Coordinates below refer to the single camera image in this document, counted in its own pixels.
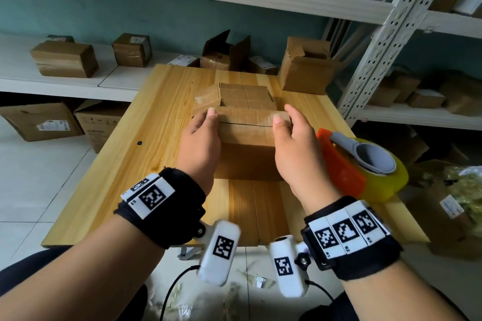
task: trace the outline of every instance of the perforated metal post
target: perforated metal post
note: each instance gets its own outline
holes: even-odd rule
[[[406,45],[433,0],[393,0],[393,10],[374,32],[358,68],[339,103],[338,111],[349,126],[363,119],[363,108]]]

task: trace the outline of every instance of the floor tile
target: floor tile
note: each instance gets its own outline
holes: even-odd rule
[[[89,170],[97,154],[91,148],[82,158],[80,164],[75,168],[72,175],[67,179],[62,189],[57,193],[47,210],[40,218],[40,222],[55,222],[63,208],[74,194],[75,188],[85,173]]]
[[[10,264],[16,263],[26,257],[45,250],[40,244],[42,243],[47,233],[50,231],[53,223],[43,222],[37,223],[32,231],[28,234],[22,245],[15,252],[14,256],[10,259]]]
[[[0,269],[10,264],[11,257],[34,225],[27,222],[0,222]]]
[[[247,247],[246,259],[250,275],[259,275],[272,281],[276,280],[275,270],[266,246]],[[308,268],[308,275],[310,280],[325,288],[333,298],[336,298],[343,291],[341,282],[331,270],[321,272],[312,263]],[[260,289],[249,285],[248,294],[251,321],[267,319],[298,320],[304,312],[316,306],[330,303],[329,298],[320,289],[313,286],[301,298],[285,298],[277,283],[270,289]]]
[[[439,289],[472,321],[482,321],[482,261],[439,257],[424,245],[406,246],[402,253],[428,283]]]
[[[89,148],[85,135],[25,142],[0,118],[0,221],[37,222]]]
[[[176,277],[183,270],[199,263],[199,260],[179,260],[178,254],[178,248],[170,248],[166,251],[148,281],[148,283],[153,284],[154,303],[159,302],[161,307],[167,290]],[[196,321],[235,319],[248,321],[247,281],[245,275],[243,275],[245,271],[245,248],[237,249],[231,272],[223,287],[205,283],[197,278],[196,271],[190,271],[179,281],[181,293],[176,300],[176,306],[184,305],[184,309],[190,310],[190,318],[180,318],[178,311],[174,311],[166,314],[164,319],[195,319]],[[223,304],[231,304],[231,306],[226,307],[225,310]],[[227,312],[228,317],[223,317],[223,312]],[[154,310],[148,309],[143,321],[154,320],[159,320],[159,315],[156,315]]]

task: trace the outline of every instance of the person's left arm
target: person's left arm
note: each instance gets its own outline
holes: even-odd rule
[[[177,169],[207,195],[219,160],[219,119],[200,113],[183,131]],[[164,255],[136,226],[114,215],[0,298],[3,320],[116,320]]]

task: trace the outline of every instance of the wooden table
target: wooden table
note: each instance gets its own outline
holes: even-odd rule
[[[76,244],[112,216],[126,189],[149,173],[174,166],[179,136],[191,117],[194,93],[214,83],[266,86],[279,110],[290,103],[316,129],[353,136],[328,96],[282,91],[276,76],[157,65],[42,245]],[[305,213],[285,182],[216,179],[204,208],[204,222],[212,224],[222,218],[241,227],[240,246],[267,245],[288,233],[301,240]],[[399,239],[426,239],[397,198],[376,210]]]

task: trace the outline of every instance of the wrist strap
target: wrist strap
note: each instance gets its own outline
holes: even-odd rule
[[[320,270],[349,281],[375,274],[397,261],[400,244],[366,202],[345,196],[305,218],[301,231]]]
[[[115,214],[128,220],[164,249],[189,242],[202,229],[206,200],[186,173],[164,168],[126,190]]]

